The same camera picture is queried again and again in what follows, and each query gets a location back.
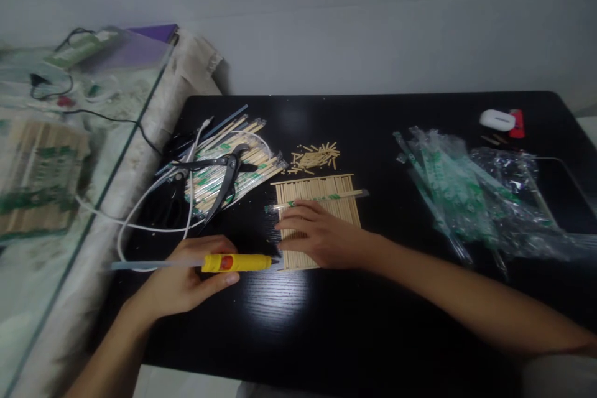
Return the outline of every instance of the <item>power cord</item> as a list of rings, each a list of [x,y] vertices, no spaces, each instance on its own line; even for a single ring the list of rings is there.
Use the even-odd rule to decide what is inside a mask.
[[[80,28],[80,27],[73,29],[70,33],[68,33],[68,36],[66,37],[66,39],[64,39],[60,43],[60,45],[54,49],[54,52],[59,51],[66,44],[70,45],[70,38],[73,37],[75,34],[95,34],[95,31],[88,30],[85,28]]]
[[[187,158],[185,161],[188,163],[190,162],[193,157],[195,156],[195,151],[197,149],[197,145],[199,144],[199,138],[201,138],[201,134],[203,131],[210,125],[211,120],[213,117],[208,118],[203,122],[201,127],[197,129],[197,137],[195,138],[195,143],[191,146],[191,151],[189,151]],[[193,218],[193,207],[195,206],[195,191],[193,190],[193,172],[188,172],[188,187],[190,190],[190,196],[188,198],[188,218],[187,218],[187,229],[185,230],[185,234],[182,236],[182,239],[186,239],[188,235],[188,230],[191,227],[191,219]]]
[[[73,37],[75,34],[84,34],[84,33],[95,34],[95,31],[91,31],[91,30],[88,30],[85,28],[80,28],[80,27],[73,29],[70,33],[68,33],[68,36],[66,37],[66,39],[64,39],[60,43],[60,45],[58,45],[58,47],[56,47],[54,49],[54,53],[58,52],[62,47],[64,47],[64,45],[66,45],[66,44],[70,45],[70,38]],[[43,96],[35,96],[35,89],[37,89],[37,87],[39,87],[40,84],[52,85],[52,83],[49,82],[47,79],[42,78],[39,75],[36,75],[35,73],[31,73],[29,75],[31,77],[31,90],[29,91],[29,95],[31,96],[31,98],[33,98],[34,100],[37,100],[37,101],[45,101],[51,96],[66,95],[73,89],[73,87],[75,85],[73,82],[73,77],[68,73],[67,73],[67,75],[68,75],[68,79],[70,80],[70,87],[67,88],[65,91],[56,92],[56,93],[48,93],[47,95],[43,95]]]
[[[107,117],[105,115],[102,115],[100,113],[94,112],[94,111],[90,111],[87,109],[77,109],[74,111],[64,111],[62,112],[63,114],[76,114],[76,113],[90,113],[92,115],[98,116],[100,118],[104,118],[107,119],[109,121],[116,121],[117,123],[133,123],[135,126],[137,126],[139,128],[139,130],[141,131],[141,135],[143,136],[143,138],[145,139],[145,141],[147,142],[147,144],[149,145],[149,147],[151,149],[153,149],[158,155],[160,155],[160,157],[162,156],[161,151],[155,147],[155,145],[153,143],[151,143],[151,141],[147,138],[147,136],[145,135],[145,131],[143,130],[143,126],[141,126],[141,123],[139,123],[138,121],[135,120],[127,120],[127,119],[117,119],[117,118],[110,118]]]
[[[84,109],[81,109],[79,111],[72,111],[70,113],[78,113],[78,112],[91,112],[91,111],[86,111]],[[95,112],[91,112],[93,114],[96,114],[98,116],[101,116],[103,118],[107,118],[104,117],[103,115],[97,114]],[[205,142],[203,142],[202,144],[197,146],[197,142],[200,139],[201,134],[203,133],[203,131],[205,130],[205,128],[207,127],[206,122],[208,122],[207,120],[203,122],[203,125],[201,126],[201,129],[198,131],[198,135],[195,139],[195,150],[199,149],[200,147],[204,147],[206,145],[208,145],[209,143],[213,142],[213,140],[216,138],[216,136],[209,138],[208,140],[206,140]],[[253,132],[246,132],[246,131],[231,131],[231,133],[242,133],[242,134],[250,134],[254,137],[257,137],[259,140],[261,140],[267,147],[267,150],[270,152],[271,154],[271,150],[269,148],[269,146],[267,145],[267,143],[265,143],[265,141],[260,138],[257,134],[253,133]],[[189,157],[189,155],[187,155],[187,159],[190,160],[190,158],[192,158],[192,155]],[[123,234],[124,234],[124,230],[127,227],[131,227],[131,228],[136,228],[136,229],[140,229],[140,230],[146,230],[146,231],[151,231],[151,232],[156,232],[156,233],[175,233],[175,232],[185,232],[184,233],[184,237],[186,238],[188,231],[194,227],[197,227],[198,225],[202,224],[205,220],[199,220],[197,221],[195,224],[190,225],[190,220],[191,220],[191,213],[193,210],[193,198],[194,198],[194,194],[191,193],[191,200],[190,200],[190,210],[189,210],[189,216],[187,219],[187,226],[184,228],[180,228],[180,229],[157,229],[157,228],[152,228],[152,227],[143,227],[143,226],[139,226],[136,224],[131,224],[131,219],[133,217],[133,215],[135,214],[135,211],[137,211],[137,209],[139,208],[139,206],[141,205],[141,203],[145,200],[145,197],[148,196],[148,194],[150,194],[150,192],[152,192],[155,188],[157,188],[159,185],[161,185],[162,181],[164,181],[165,179],[168,179],[169,177],[175,175],[175,172],[177,171],[177,168],[171,168],[170,170],[168,170],[163,176],[161,176],[158,180],[156,180],[154,182],[153,185],[151,185],[151,187],[149,187],[147,189],[147,191],[143,194],[143,196],[141,196],[141,198],[139,199],[139,201],[134,205],[134,207],[132,208],[132,210],[130,211],[130,213],[128,214],[128,216],[126,217],[126,219],[124,221],[121,221],[117,218],[113,218],[112,216],[108,216],[106,213],[103,213],[101,210],[97,210],[95,208],[93,208],[91,205],[87,204],[82,198],[80,198],[78,195],[75,195],[75,198],[77,200],[77,202],[84,208],[86,208],[87,210],[89,210],[90,212],[96,214],[96,215],[100,215],[103,218],[106,218],[107,220],[112,221],[113,223],[116,224],[120,224],[122,227],[118,232],[118,236],[116,238],[116,252],[118,253],[118,258],[120,258],[120,261],[126,261],[126,258],[124,257],[124,251],[123,251]],[[229,208],[231,206],[233,206],[234,204],[236,204],[238,201],[240,201],[240,199],[242,199],[245,194],[247,194],[247,192],[245,192],[243,195],[237,195],[234,198],[234,201],[232,201],[230,204],[227,204],[225,206],[222,207],[222,210],[225,208]],[[135,272],[152,272],[155,270],[155,268],[153,269],[132,269]]]
[[[65,94],[69,93],[73,89],[73,86],[74,86],[73,77],[71,75],[68,75],[68,79],[70,80],[70,87],[67,88],[65,91],[56,92],[56,93],[48,93],[47,95],[43,95],[43,96],[35,96],[35,89],[37,89],[39,87],[39,85],[41,85],[41,84],[52,85],[52,83],[49,82],[47,79],[42,78],[39,75],[35,75],[34,73],[31,73],[29,76],[31,77],[31,90],[29,91],[29,94],[31,95],[31,98],[33,98],[34,100],[37,100],[37,101],[45,101],[51,96],[65,95]]]

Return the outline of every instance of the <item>black cable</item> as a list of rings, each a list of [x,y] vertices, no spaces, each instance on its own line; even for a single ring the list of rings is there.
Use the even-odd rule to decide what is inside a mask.
[[[54,52],[57,52],[62,47],[64,47],[64,45],[66,45],[66,44],[70,45],[70,38],[73,37],[75,34],[83,34],[83,33],[95,34],[95,31],[91,31],[91,30],[88,30],[88,29],[85,29],[85,28],[75,28],[75,29],[73,29],[70,33],[68,33],[68,36],[66,37],[66,39],[64,39],[60,43],[60,45],[54,49]]]
[[[36,97],[36,96],[34,95],[35,89],[36,89],[36,88],[37,88],[37,87],[40,85],[40,84],[38,84],[38,85],[32,85],[32,86],[31,86],[31,90],[29,91],[29,94],[31,95],[31,98],[33,98],[34,100],[37,100],[37,101],[44,101],[44,100],[47,100],[47,99],[48,99],[49,97],[51,97],[51,96],[56,96],[56,95],[59,95],[59,96],[60,96],[60,95],[65,95],[65,94],[67,94],[68,92],[70,92],[70,91],[73,89],[73,86],[74,86],[73,77],[72,77],[71,75],[68,75],[68,79],[70,79],[70,87],[69,87],[69,88],[67,88],[65,91],[62,91],[62,92],[56,92],[56,93],[48,93],[47,95],[43,95],[43,96],[40,96],[40,97],[38,98],[38,97]]]
[[[110,120],[110,121],[117,121],[117,122],[121,122],[121,123],[133,123],[133,124],[135,124],[139,128],[139,130],[141,131],[141,135],[143,136],[143,138],[145,139],[145,141],[147,142],[147,144],[151,147],[151,149],[153,149],[154,151],[156,151],[156,153],[158,153],[160,155],[160,157],[162,156],[162,153],[160,152],[160,150],[158,148],[156,148],[155,145],[153,143],[151,143],[151,141],[147,138],[147,136],[145,135],[145,131],[143,130],[143,127],[141,126],[141,124],[138,121],[110,118],[110,117],[107,117],[107,116],[102,115],[100,113],[97,113],[97,112],[94,112],[94,111],[90,111],[90,110],[87,110],[87,109],[77,109],[77,110],[74,110],[74,111],[64,111],[62,113],[63,114],[90,113],[92,115],[98,116],[100,118],[105,118],[105,119]]]

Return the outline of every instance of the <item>pile of plastic wrappers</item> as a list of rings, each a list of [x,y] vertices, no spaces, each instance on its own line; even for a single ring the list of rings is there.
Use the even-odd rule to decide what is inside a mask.
[[[407,142],[394,133],[437,229],[450,241],[461,263],[474,267],[465,243],[481,241],[507,278],[502,258],[539,257],[569,260],[578,243],[561,230],[537,188],[534,156],[487,147],[469,154],[464,140],[409,129]]]

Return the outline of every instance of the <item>white cable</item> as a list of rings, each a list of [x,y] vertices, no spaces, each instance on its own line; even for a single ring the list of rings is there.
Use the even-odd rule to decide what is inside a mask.
[[[197,149],[197,144],[199,143],[199,137],[201,137],[201,134],[203,133],[205,128],[210,125],[212,119],[213,119],[213,117],[205,120],[203,122],[203,124],[201,125],[201,127],[199,128],[199,130],[197,131],[197,137],[195,138],[195,143],[193,143],[193,146],[191,146],[191,151],[189,151],[189,153],[188,153],[188,157],[186,160],[187,163],[189,163],[193,160],[193,157],[195,156],[195,151]],[[193,190],[193,171],[192,170],[188,171],[188,187],[189,187],[191,194],[188,197],[187,228],[185,230],[185,234],[182,236],[182,239],[187,238],[188,230],[191,228],[191,219],[193,218],[193,206],[195,205],[195,191]]]
[[[211,142],[213,142],[216,137],[217,136],[213,136],[213,137],[208,138],[205,141],[202,141],[201,144],[199,146],[197,146],[197,150],[201,150],[201,149],[205,148],[207,145],[209,145]]]
[[[154,182],[154,184],[151,187],[149,187],[145,193],[143,193],[143,196],[141,196],[141,199],[139,199],[137,201],[137,203],[132,208],[129,215],[124,220],[123,226],[120,227],[120,230],[118,231],[118,237],[116,238],[116,252],[118,253],[118,258],[120,258],[120,261],[126,261],[126,258],[124,257],[124,253],[123,253],[123,234],[124,234],[124,230],[128,227],[129,221],[131,220],[133,214],[135,213],[135,211],[137,211],[137,209],[139,208],[139,205],[141,205],[141,203],[145,200],[147,195],[150,194],[150,192],[152,192],[156,186],[160,185],[160,183],[163,180],[170,177],[170,175],[172,173],[174,173],[176,170],[177,170],[177,168],[171,168],[169,171],[166,172],[166,174],[164,174],[158,180],[156,180]],[[133,269],[133,270],[135,272],[151,272],[151,271],[154,271],[155,269]]]
[[[97,210],[95,208],[93,208],[91,205],[89,205],[87,202],[85,202],[80,196],[75,195],[75,199],[76,201],[79,203],[80,206],[82,206],[84,209],[92,212],[94,215],[98,215],[101,216],[104,219],[107,219],[108,221],[112,221],[113,223],[116,224],[120,224],[123,225],[124,221],[114,218],[112,216],[107,215],[106,213],[104,213],[101,210]],[[189,227],[190,229],[197,227],[199,224],[201,224],[203,222],[203,220],[191,225],[191,227]],[[153,228],[153,227],[144,227],[144,226],[139,226],[137,224],[127,224],[127,227],[130,228],[136,228],[139,230],[147,230],[150,232],[155,232],[155,233],[176,233],[176,232],[182,232],[185,231],[186,228],[180,228],[180,229],[159,229],[159,228]]]
[[[197,133],[197,138],[195,139],[195,143],[194,143],[194,145],[192,147],[192,150],[188,154],[187,160],[190,160],[193,157],[193,155],[194,155],[194,153],[195,153],[195,151],[197,149],[197,144],[198,144],[200,135],[203,132],[203,130],[207,127],[207,124],[209,124],[209,122],[210,122],[210,120],[206,120],[206,121],[203,122],[203,125],[201,126],[201,129]],[[246,132],[246,131],[231,131],[231,133],[232,134],[247,134],[247,135],[254,136],[255,138],[259,139],[264,144],[264,146],[267,148],[267,152],[268,152],[269,157],[271,158],[273,156],[272,151],[270,150],[268,144],[265,142],[265,140],[263,138],[261,138],[257,134],[255,134],[253,132]],[[204,146],[208,142],[211,142],[214,138],[215,137],[212,137],[211,139],[203,142],[203,144],[201,146]],[[121,261],[126,261],[126,258],[124,257],[124,253],[123,253],[122,242],[123,242],[124,230],[127,227],[138,228],[138,229],[142,229],[142,230],[148,230],[148,231],[160,232],[160,233],[171,233],[171,232],[177,232],[177,231],[184,231],[185,233],[184,233],[183,239],[185,239],[187,237],[189,229],[198,226],[199,224],[201,224],[204,221],[204,220],[201,220],[201,221],[193,224],[192,226],[190,225],[191,218],[192,218],[192,213],[193,213],[193,202],[194,202],[194,197],[193,196],[194,196],[194,194],[193,194],[193,182],[189,182],[189,184],[190,184],[190,192],[191,192],[191,196],[190,196],[190,209],[189,209],[189,214],[188,214],[188,218],[187,218],[187,226],[184,229],[154,229],[154,228],[151,228],[151,227],[143,227],[143,226],[138,226],[138,225],[134,225],[134,224],[130,224],[129,223],[129,221],[132,219],[133,214],[135,213],[135,211],[137,211],[139,205],[141,205],[141,203],[145,200],[145,197],[147,197],[147,195],[150,194],[150,192],[152,192],[154,190],[154,188],[156,188],[157,186],[159,186],[163,180],[165,180],[166,178],[170,177],[177,169],[178,168],[176,168],[176,167],[171,168],[168,172],[166,172],[163,176],[161,176],[158,180],[156,180],[154,182],[154,184],[151,185],[151,187],[149,187],[145,193],[143,193],[143,196],[141,196],[141,198],[139,199],[139,201],[135,204],[135,206],[132,208],[131,212],[129,213],[129,215],[126,217],[126,219],[124,221],[119,221],[116,218],[112,218],[111,216],[108,216],[108,215],[102,213],[101,211],[92,208],[91,206],[89,206],[88,204],[86,204],[79,196],[76,196],[76,199],[79,202],[79,204],[81,204],[83,207],[85,207],[90,212],[95,213],[97,215],[101,215],[101,216],[105,217],[106,219],[109,219],[109,220],[111,220],[113,222],[116,222],[116,223],[122,225],[121,229],[118,232],[118,236],[116,238],[116,252],[118,253],[118,258],[120,258]],[[228,206],[223,207],[222,210],[224,210],[224,208],[228,208],[230,206],[233,206],[240,199],[241,199],[241,197],[238,197],[232,203],[230,203]],[[132,270],[135,271],[135,272],[152,272],[152,271],[155,270],[155,268],[154,269],[132,269]]]

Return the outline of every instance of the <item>black shears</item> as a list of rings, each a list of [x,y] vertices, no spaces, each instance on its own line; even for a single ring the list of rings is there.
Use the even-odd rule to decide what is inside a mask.
[[[217,159],[198,160],[196,162],[172,161],[172,167],[177,170],[172,173],[169,180],[156,188],[147,198],[146,206],[143,207],[146,213],[140,217],[156,228],[183,228],[187,224],[189,204],[185,200],[187,180],[191,171],[199,171],[212,166],[225,166],[224,180],[220,186],[218,196],[213,206],[205,216],[201,230],[220,211],[224,201],[231,196],[227,202],[232,202],[236,194],[234,183],[240,172],[254,172],[257,166],[241,162],[243,152],[249,150],[247,144],[240,144],[230,154],[223,155]]]
[[[205,221],[203,222],[203,227],[201,229],[205,228],[205,226],[211,221],[211,219],[216,215],[216,213],[220,211],[222,204],[229,196],[229,203],[234,200],[234,196],[236,195],[234,183],[236,181],[236,178],[238,177],[238,173],[254,172],[257,170],[257,166],[241,162],[241,156],[243,152],[249,149],[249,145],[240,144],[236,146],[230,154],[223,155],[222,157],[219,157],[217,159],[198,160],[196,162],[187,163],[177,161],[172,162],[173,167],[180,168],[181,170],[186,171],[186,176],[188,176],[189,172],[191,171],[198,171],[210,166],[226,167],[224,180],[222,181],[222,185],[220,186],[218,196],[216,197],[213,206],[205,216]]]

